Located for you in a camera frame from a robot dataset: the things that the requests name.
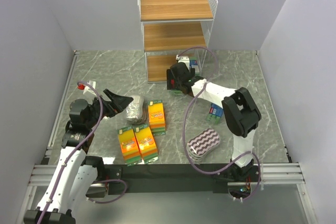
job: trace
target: cable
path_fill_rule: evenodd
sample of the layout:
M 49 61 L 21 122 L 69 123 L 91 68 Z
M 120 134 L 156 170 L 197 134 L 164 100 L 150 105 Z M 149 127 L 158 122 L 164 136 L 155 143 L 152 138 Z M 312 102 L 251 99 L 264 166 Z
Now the cable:
M 211 51 L 209 50 L 208 48 L 206 47 L 191 47 L 191 48 L 188 48 L 187 50 L 183 51 L 182 53 L 180 53 L 179 55 L 182 55 L 184 54 L 185 52 L 191 50 L 191 49 L 195 49 L 195 48 L 201 48 L 201 49 L 205 49 L 207 50 L 208 52 L 210 52 L 210 54 L 214 57 L 215 59 L 215 67 L 216 67 L 216 70 L 217 71 L 214 71 L 213 74 L 215 72 L 218 72 L 218 59 L 216 57 L 216 55 Z M 260 161 L 257 157 L 257 155 L 253 152 L 244 152 L 242 154 L 240 154 L 238 157 L 236 157 L 234 160 L 232 160 L 229 164 L 227 164 L 226 166 L 224 166 L 223 168 L 219 169 L 219 170 L 216 170 L 214 172 L 207 172 L 207 171 L 204 171 L 204 170 L 201 170 L 199 169 L 193 162 L 193 160 L 189 157 L 188 155 L 188 151 L 187 151 L 187 145 L 186 145 L 186 142 L 185 142 L 185 124 L 186 124 L 186 121 L 187 121 L 187 116 L 188 116 L 188 112 L 189 112 L 189 109 L 191 108 L 191 106 L 196 102 L 196 99 L 202 94 L 202 92 L 205 90 L 206 88 L 206 85 L 207 85 L 207 82 L 204 84 L 203 88 L 201 89 L 201 91 L 195 95 L 195 97 L 191 100 L 191 102 L 188 104 L 185 112 L 184 112 L 184 118 L 183 118 L 183 125 L 182 125 L 182 143 L 183 143 L 183 150 L 184 150 L 184 153 L 189 161 L 189 163 L 191 164 L 191 166 L 198 172 L 202 173 L 202 174 L 205 174 L 205 175 L 215 175 L 215 174 L 218 174 L 218 173 L 221 173 L 223 171 L 225 171 L 226 169 L 228 169 L 230 166 L 232 166 L 237 160 L 239 160 L 241 157 L 247 155 L 247 154 L 252 154 L 254 156 L 254 158 L 256 159 L 257 163 L 258 163 L 258 182 L 257 182 L 257 185 L 256 185 L 256 188 L 250 193 L 249 196 L 247 196 L 244 200 L 250 198 L 252 195 L 254 195 L 254 193 L 256 192 L 256 190 L 258 189 L 259 187 L 259 184 L 260 184 L 260 177 L 261 177 L 261 172 L 260 172 Z
M 60 168 L 59 170 L 59 173 L 57 175 L 57 178 L 56 178 L 56 181 L 55 181 L 55 184 L 54 184 L 54 187 L 53 189 L 51 190 L 51 193 L 50 193 L 50 196 L 49 196 L 49 200 L 47 201 L 40 217 L 38 218 L 38 221 L 37 221 L 37 224 L 41 224 L 42 222 L 42 219 L 43 219 L 43 216 L 45 215 L 47 209 L 49 208 L 52 200 L 53 200 L 53 197 L 55 195 L 55 192 L 57 190 L 57 187 L 58 187 L 58 184 L 61 180 L 61 176 L 62 176 L 62 173 L 67 165 L 67 163 L 69 162 L 69 160 L 71 159 L 71 157 L 73 156 L 73 154 L 93 135 L 93 133 L 96 131 L 96 129 L 98 128 L 99 126 L 99 123 L 102 119 L 102 116 L 103 116 L 103 103 L 101 101 L 101 97 L 99 95 L 99 93 L 88 83 L 84 82 L 84 81 L 78 81 L 77 82 L 77 85 L 80 85 L 80 84 L 83 84 L 85 86 L 88 86 L 97 96 L 98 98 L 98 101 L 99 101 L 99 105 L 100 105 L 100 112 L 99 112 L 99 117 L 98 117 L 98 121 L 97 123 L 95 124 L 95 126 L 92 128 L 92 131 L 72 150 L 72 152 L 69 154 L 69 156 L 65 159 L 62 167 Z
M 121 182 L 124 184 L 124 191 L 122 191 L 122 193 L 115 199 L 112 199 L 112 200 L 109 200 L 109 201 L 95 201 L 91 198 L 88 198 L 87 200 L 93 202 L 93 203 L 96 203 L 96 204 L 108 204 L 108 203 L 112 203 L 112 202 L 115 202 L 116 200 L 120 199 L 122 196 L 124 196 L 124 194 L 126 193 L 127 191 L 127 184 L 125 181 L 121 180 L 121 179 L 108 179 L 108 180 L 102 180 L 102 181 L 99 181 L 99 182 L 95 182 L 93 183 L 94 184 L 99 184 L 99 183 L 109 183 L 109 182 Z

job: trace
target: purple cable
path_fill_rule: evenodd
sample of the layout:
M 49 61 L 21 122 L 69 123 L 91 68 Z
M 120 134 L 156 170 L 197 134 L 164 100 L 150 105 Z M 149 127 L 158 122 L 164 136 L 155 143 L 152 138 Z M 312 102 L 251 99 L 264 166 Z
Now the purple cable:
M 102 103 L 102 101 L 101 101 L 101 98 L 100 98 L 100 95 L 99 95 L 99 93 L 90 85 L 90 84 L 88 84 L 88 83 L 86 83 L 86 82 L 84 82 L 84 81 L 78 81 L 77 82 L 77 85 L 79 85 L 79 84 L 83 84 L 83 85 L 85 85 L 85 86 L 88 86 L 95 94 L 96 94 L 96 96 L 97 96 L 97 98 L 98 98 L 98 101 L 99 101 L 99 105 L 100 105 L 100 113 L 99 113 L 99 117 L 98 117 L 98 121 L 97 121 L 97 123 L 95 124 L 95 126 L 92 128 L 92 131 L 89 133 L 89 135 L 87 135 L 74 149 L 73 149 L 73 151 L 69 154 L 69 156 L 65 159 L 65 161 L 64 161 L 64 164 L 66 165 L 68 162 L 69 162 L 69 160 L 71 159 L 71 157 L 73 156 L 73 154 L 93 135 L 93 133 L 96 131 L 96 129 L 97 129 L 97 127 L 98 127 L 98 125 L 99 125 L 99 123 L 100 123 L 100 121 L 101 121 L 101 119 L 102 119 L 102 116 L 103 116 L 103 103 Z M 57 175 L 57 178 L 56 178 L 56 181 L 55 181 L 55 184 L 54 184 L 54 187 L 53 187 L 53 189 L 51 190 L 51 193 L 50 193 L 50 197 L 49 197 L 49 199 L 50 199 L 50 201 L 48 201 L 47 203 L 46 203 L 46 206 L 44 207 L 44 209 L 43 209 L 43 211 L 42 211 L 42 213 L 41 213 L 41 215 L 40 215 L 40 217 L 38 218 L 38 221 L 37 221 L 37 224 L 41 224 L 41 222 L 42 222 L 42 219 L 43 219 L 43 216 L 45 215 L 45 213 L 46 213 L 46 211 L 47 211 L 47 209 L 49 208 L 49 205 L 50 205 L 50 203 L 52 202 L 52 200 L 53 200 L 53 197 L 54 197 L 54 195 L 55 195 L 55 192 L 56 192 L 56 190 L 57 190 L 57 187 L 58 187 L 58 184 L 59 184 L 59 182 L 60 182 L 60 180 L 61 180 L 61 176 L 62 176 L 62 173 L 63 173 L 63 171 L 64 171 L 64 169 L 65 169 L 65 165 L 62 165 L 62 167 L 61 167 L 61 169 L 59 170 L 59 173 L 58 173 L 58 175 Z
M 116 200 L 120 199 L 122 196 L 124 196 L 124 194 L 126 193 L 127 190 L 127 184 L 125 181 L 121 180 L 121 179 L 108 179 L 108 180 L 102 180 L 99 182 L 95 182 L 94 184 L 98 184 L 98 183 L 109 183 L 109 182 L 121 182 L 124 184 L 125 188 L 124 191 L 115 199 L 109 200 L 109 201 L 95 201 L 91 198 L 88 198 L 89 201 L 96 203 L 96 204 L 108 204 L 108 203 L 112 203 L 115 202 Z
M 184 54 L 185 52 L 187 52 L 188 50 L 190 49 L 194 49 L 194 48 L 202 48 L 202 49 L 205 49 L 207 50 L 208 52 L 211 53 L 211 55 L 215 58 L 215 62 L 216 62 L 216 68 L 218 67 L 218 59 L 216 57 L 216 55 L 209 49 L 207 49 L 206 47 L 191 47 L 185 51 L 183 51 L 182 53 L 180 53 L 179 55 L 181 54 Z M 191 108 L 191 106 L 196 102 L 196 99 L 202 94 L 202 92 L 205 90 L 206 88 L 206 85 L 207 85 L 207 82 L 204 84 L 203 88 L 201 89 L 201 91 L 191 100 L 191 102 L 188 104 L 188 107 L 187 109 L 185 110 L 184 112 L 184 119 L 183 119 L 183 125 L 182 125 L 182 143 L 183 143 L 183 150 L 184 150 L 184 153 L 189 161 L 189 163 L 191 164 L 191 166 L 198 172 L 202 173 L 202 174 L 205 174 L 205 175 L 215 175 L 217 173 L 221 173 L 223 172 L 224 170 L 228 169 L 230 166 L 232 166 L 237 160 L 239 160 L 241 157 L 247 155 L 247 154 L 250 154 L 252 153 L 252 155 L 254 156 L 254 158 L 256 159 L 257 163 L 258 163 L 258 182 L 257 182 L 257 185 L 256 185 L 256 188 L 250 193 L 249 196 L 247 196 L 244 200 L 250 198 L 252 195 L 255 194 L 256 190 L 258 189 L 259 187 L 259 184 L 260 184 L 260 179 L 261 179 L 261 172 L 260 172 L 260 161 L 257 157 L 257 155 L 253 152 L 244 152 L 242 154 L 240 154 L 238 157 L 236 157 L 234 160 L 232 160 L 229 164 L 227 164 L 226 166 L 224 166 L 223 168 L 219 169 L 219 170 L 216 170 L 214 172 L 207 172 L 207 171 L 204 171 L 204 170 L 201 170 L 199 169 L 193 162 L 193 160 L 189 157 L 188 155 L 188 152 L 187 152 L 187 145 L 185 143 L 185 124 L 186 124 L 186 121 L 187 121 L 187 116 L 188 116 L 188 112 L 189 112 L 189 109 Z

